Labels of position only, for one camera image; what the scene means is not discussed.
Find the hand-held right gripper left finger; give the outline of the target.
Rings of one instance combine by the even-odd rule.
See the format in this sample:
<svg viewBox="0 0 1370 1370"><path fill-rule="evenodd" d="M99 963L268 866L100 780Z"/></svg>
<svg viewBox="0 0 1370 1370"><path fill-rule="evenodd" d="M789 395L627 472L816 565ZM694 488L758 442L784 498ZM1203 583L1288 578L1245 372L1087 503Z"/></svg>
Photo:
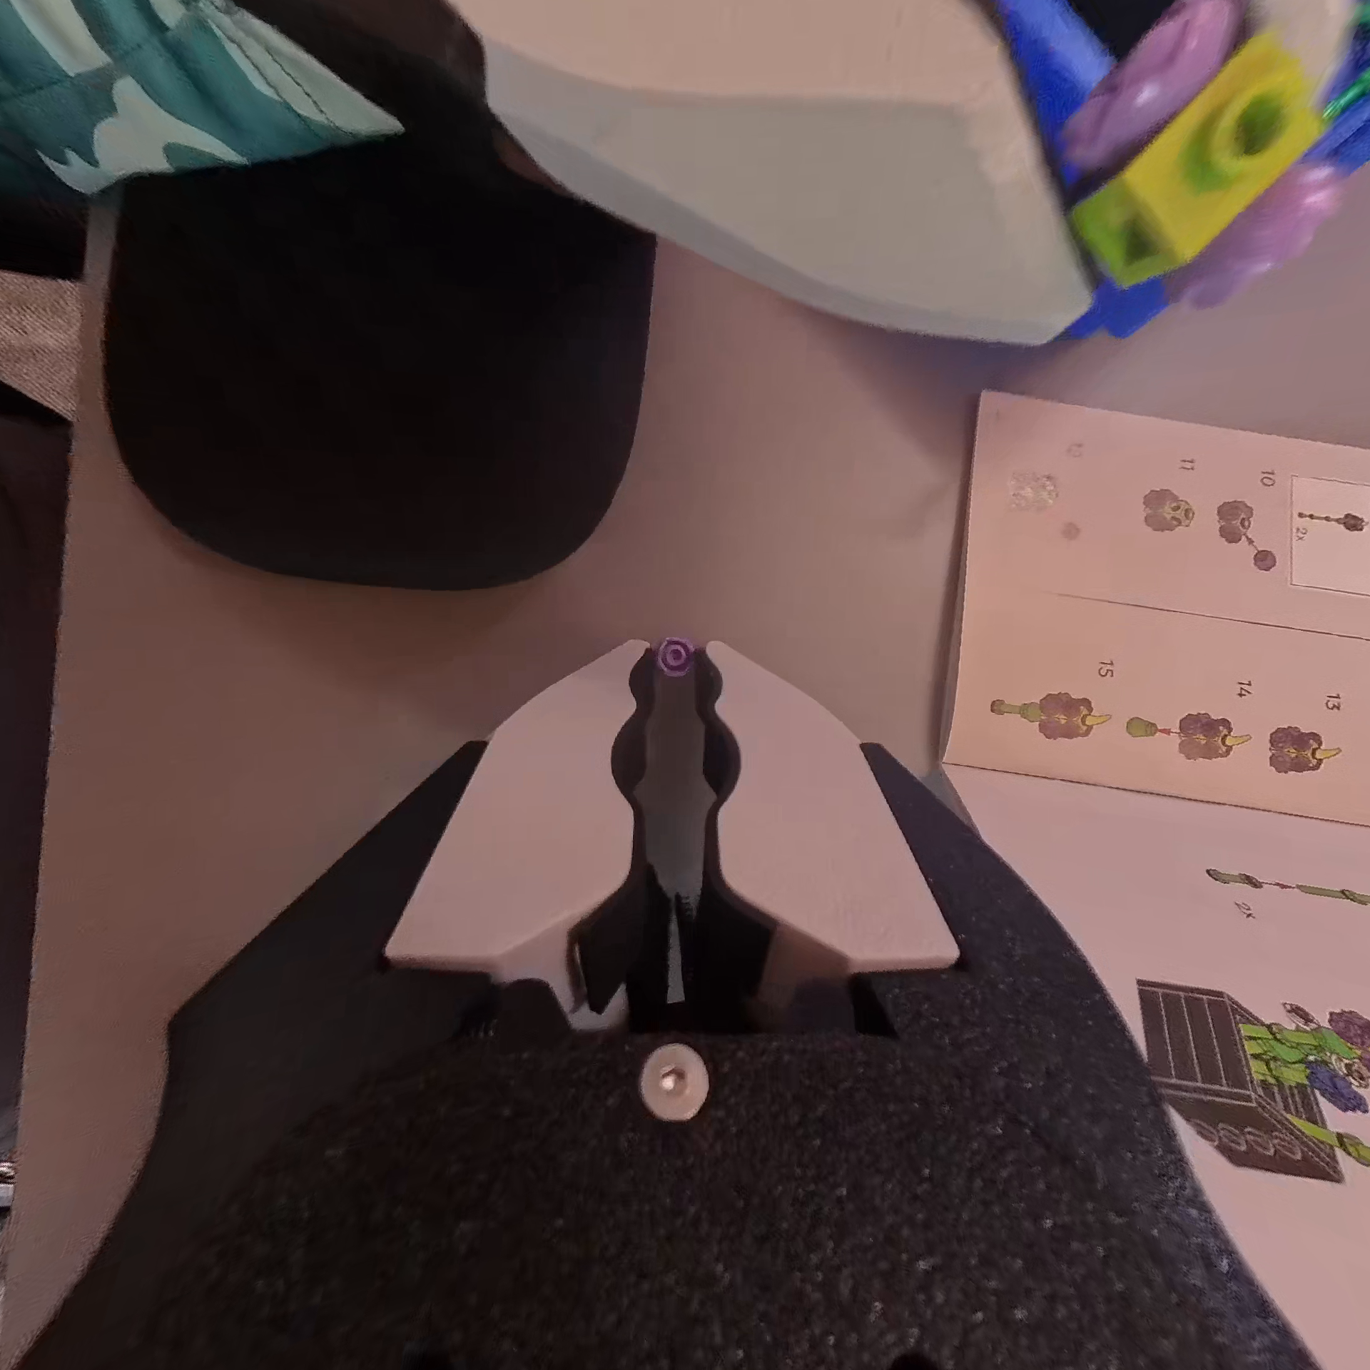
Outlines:
<svg viewBox="0 0 1370 1370"><path fill-rule="evenodd" d="M637 788L655 702L629 640L488 738L387 943L409 971L547 986L572 1025L627 1025L647 924Z"/></svg>

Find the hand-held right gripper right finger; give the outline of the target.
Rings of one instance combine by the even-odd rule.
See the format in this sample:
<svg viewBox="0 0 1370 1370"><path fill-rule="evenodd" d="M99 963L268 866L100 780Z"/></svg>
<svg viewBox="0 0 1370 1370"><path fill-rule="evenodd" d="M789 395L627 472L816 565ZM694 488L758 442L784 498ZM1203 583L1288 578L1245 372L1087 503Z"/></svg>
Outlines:
<svg viewBox="0 0 1370 1370"><path fill-rule="evenodd" d="M714 801L689 969L712 1012L776 1025L811 986L957 964L852 728L720 640L697 656L697 713Z"/></svg>

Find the lime cube brick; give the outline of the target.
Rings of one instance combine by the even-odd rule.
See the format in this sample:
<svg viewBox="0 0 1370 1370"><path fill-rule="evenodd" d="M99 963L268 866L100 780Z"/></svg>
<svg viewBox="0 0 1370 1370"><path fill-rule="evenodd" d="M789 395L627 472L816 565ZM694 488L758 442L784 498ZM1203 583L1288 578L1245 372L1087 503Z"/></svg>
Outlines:
<svg viewBox="0 0 1370 1370"><path fill-rule="evenodd" d="M1193 263L1322 139L1301 61L1270 31L1072 209L1090 256L1120 287Z"/></svg>

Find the grey desk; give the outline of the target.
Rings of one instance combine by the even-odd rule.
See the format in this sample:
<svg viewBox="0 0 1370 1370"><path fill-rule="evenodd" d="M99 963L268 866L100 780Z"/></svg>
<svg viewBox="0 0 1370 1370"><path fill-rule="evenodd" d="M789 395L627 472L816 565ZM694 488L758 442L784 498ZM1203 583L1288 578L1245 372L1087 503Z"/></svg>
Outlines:
<svg viewBox="0 0 1370 1370"><path fill-rule="evenodd" d="M317 586L183 539L135 490L92 224L29 999L4 1366L143 1167L167 1023L459 744L629 638L723 640L926 767L978 398L1368 447L1368 245L1345 212L1214 312L986 348L867 330L661 248L639 441L594 537L521 588Z"/></svg>

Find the instruction booklet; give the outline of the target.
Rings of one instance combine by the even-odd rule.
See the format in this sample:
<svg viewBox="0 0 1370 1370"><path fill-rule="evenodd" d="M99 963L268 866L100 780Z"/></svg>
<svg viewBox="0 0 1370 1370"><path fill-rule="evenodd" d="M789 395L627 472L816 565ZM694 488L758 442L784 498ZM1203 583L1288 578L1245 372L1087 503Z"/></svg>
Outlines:
<svg viewBox="0 0 1370 1370"><path fill-rule="evenodd" d="M1270 1366L1368 1367L1368 454L976 426L948 778L1126 1023Z"/></svg>

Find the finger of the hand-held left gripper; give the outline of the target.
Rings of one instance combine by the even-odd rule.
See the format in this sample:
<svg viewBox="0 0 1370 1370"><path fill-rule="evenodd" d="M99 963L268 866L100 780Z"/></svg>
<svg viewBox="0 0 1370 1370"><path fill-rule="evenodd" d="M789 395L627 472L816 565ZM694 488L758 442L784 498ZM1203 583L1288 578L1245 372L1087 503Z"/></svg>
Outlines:
<svg viewBox="0 0 1370 1370"><path fill-rule="evenodd" d="M1095 283L1002 28L963 2L456 2L573 196L823 314L1038 346Z"/></svg>

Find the person's dark pants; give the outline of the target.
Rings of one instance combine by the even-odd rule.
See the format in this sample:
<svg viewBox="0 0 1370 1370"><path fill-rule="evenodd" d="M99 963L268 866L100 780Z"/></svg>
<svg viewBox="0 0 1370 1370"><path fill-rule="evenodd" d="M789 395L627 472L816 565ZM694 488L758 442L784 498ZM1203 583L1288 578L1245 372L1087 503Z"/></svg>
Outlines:
<svg viewBox="0 0 1370 1370"><path fill-rule="evenodd" d="M4 195L2 421L2 1121L19 1132L38 917L73 421L25 390L79 363L87 212Z"/></svg>

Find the person's left forearm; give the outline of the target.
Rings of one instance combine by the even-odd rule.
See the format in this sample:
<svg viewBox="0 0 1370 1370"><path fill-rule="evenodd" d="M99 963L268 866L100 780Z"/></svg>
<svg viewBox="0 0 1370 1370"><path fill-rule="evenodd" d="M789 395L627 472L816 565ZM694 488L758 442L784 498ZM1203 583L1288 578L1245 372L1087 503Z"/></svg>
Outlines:
<svg viewBox="0 0 1370 1370"><path fill-rule="evenodd" d="M77 201L130 178L298 160L402 131L239 4L2 4L6 198Z"/></svg>

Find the black wrist rest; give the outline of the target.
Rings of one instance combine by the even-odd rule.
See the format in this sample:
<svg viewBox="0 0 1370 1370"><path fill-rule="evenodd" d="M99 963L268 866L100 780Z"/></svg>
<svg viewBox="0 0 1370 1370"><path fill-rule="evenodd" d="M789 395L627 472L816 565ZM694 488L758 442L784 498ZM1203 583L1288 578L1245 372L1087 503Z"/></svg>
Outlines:
<svg viewBox="0 0 1370 1370"><path fill-rule="evenodd" d="M658 240L409 139L123 193L105 384L131 480L257 571L485 591L573 557L640 426Z"/></svg>

